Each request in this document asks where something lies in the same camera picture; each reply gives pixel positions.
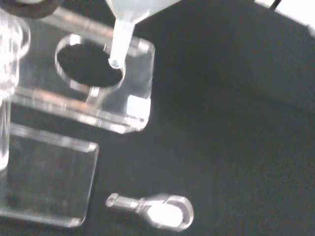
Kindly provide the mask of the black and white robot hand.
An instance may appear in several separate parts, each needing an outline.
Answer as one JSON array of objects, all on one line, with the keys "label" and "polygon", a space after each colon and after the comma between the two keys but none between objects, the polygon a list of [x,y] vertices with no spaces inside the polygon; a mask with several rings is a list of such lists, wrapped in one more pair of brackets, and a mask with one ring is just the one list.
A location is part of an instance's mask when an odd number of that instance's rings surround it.
[{"label": "black and white robot hand", "polygon": [[63,0],[1,0],[0,8],[5,12],[30,19],[50,16]]}]

